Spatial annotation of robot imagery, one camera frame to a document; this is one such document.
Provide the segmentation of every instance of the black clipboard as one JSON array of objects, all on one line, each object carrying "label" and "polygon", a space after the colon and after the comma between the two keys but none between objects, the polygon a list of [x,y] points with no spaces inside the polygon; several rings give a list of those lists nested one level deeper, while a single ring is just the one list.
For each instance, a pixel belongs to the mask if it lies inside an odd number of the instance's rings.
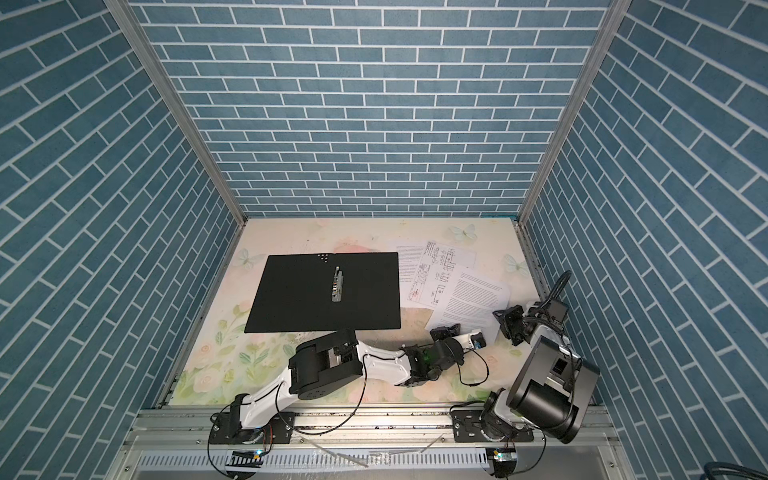
[{"label": "black clipboard", "polygon": [[394,252],[269,255],[245,333],[399,329],[397,261]]}]

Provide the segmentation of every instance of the blue brick wall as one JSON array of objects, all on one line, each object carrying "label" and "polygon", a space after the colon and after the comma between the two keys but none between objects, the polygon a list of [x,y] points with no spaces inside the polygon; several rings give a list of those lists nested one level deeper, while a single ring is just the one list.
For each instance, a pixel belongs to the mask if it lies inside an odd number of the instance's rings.
[{"label": "blue brick wall", "polygon": [[252,217],[516,214],[608,3],[131,2]]},{"label": "blue brick wall", "polygon": [[768,461],[768,8],[634,0],[531,217],[636,474]]},{"label": "blue brick wall", "polygon": [[235,225],[101,0],[0,12],[0,478],[91,478]]}]

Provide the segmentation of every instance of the table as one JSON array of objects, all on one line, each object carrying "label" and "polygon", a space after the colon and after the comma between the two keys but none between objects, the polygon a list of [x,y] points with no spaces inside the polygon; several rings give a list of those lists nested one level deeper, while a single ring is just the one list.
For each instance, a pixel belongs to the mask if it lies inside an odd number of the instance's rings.
[{"label": "table", "polygon": [[[475,226],[476,239],[454,230]],[[225,405],[238,393],[256,392],[277,377],[295,348],[324,332],[243,333],[259,286],[266,256],[290,253],[356,253],[392,251],[398,242],[435,240],[474,250],[475,271],[510,287],[510,305],[538,300],[513,223],[508,218],[337,218],[252,219],[243,230],[233,259],[214,301],[194,340],[170,404]],[[432,311],[401,302],[402,328],[360,330],[358,339],[383,349],[403,344],[431,343],[424,325]],[[290,314],[290,305],[286,306]],[[488,392],[509,387],[530,353],[528,344],[512,346],[499,334],[494,345],[479,350],[491,375],[482,385],[470,388],[458,379],[453,366],[439,380],[415,388],[369,380],[364,403],[463,402],[485,399]],[[466,357],[462,378],[466,383],[485,377],[485,366],[475,355]],[[356,404],[362,380],[313,400],[312,404]]]}]

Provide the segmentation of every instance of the white robotic arm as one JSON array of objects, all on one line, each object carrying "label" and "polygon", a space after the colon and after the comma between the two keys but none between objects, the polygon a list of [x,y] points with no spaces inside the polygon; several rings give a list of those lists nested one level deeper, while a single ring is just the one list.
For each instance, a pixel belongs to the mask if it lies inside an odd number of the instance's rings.
[{"label": "white robotic arm", "polygon": [[299,345],[277,378],[242,398],[240,429],[259,429],[277,414],[277,408],[282,411],[298,399],[326,396],[362,376],[363,370],[368,379],[397,386],[437,380],[454,363],[464,363],[464,351],[484,346],[479,329],[439,339],[431,346],[403,346],[395,351],[359,342],[352,330],[321,336]]}]

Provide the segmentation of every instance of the white paper sheet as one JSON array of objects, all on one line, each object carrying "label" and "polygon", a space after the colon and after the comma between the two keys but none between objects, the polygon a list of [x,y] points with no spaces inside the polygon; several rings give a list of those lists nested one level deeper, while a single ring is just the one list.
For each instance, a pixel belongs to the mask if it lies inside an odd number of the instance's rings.
[{"label": "white paper sheet", "polygon": [[494,310],[504,310],[509,302],[509,285],[478,275],[469,268],[456,267],[451,281],[440,296],[425,330],[437,326],[462,324],[461,334],[479,328],[488,345],[498,335]]},{"label": "white paper sheet", "polygon": [[437,242],[427,242],[411,283],[408,300],[435,308],[454,268],[475,268],[476,253]]},{"label": "white paper sheet", "polygon": [[395,242],[390,246],[390,251],[397,252],[397,266],[400,275],[400,307],[401,308],[425,308],[421,303],[409,300],[411,283],[426,248],[426,242]]}]

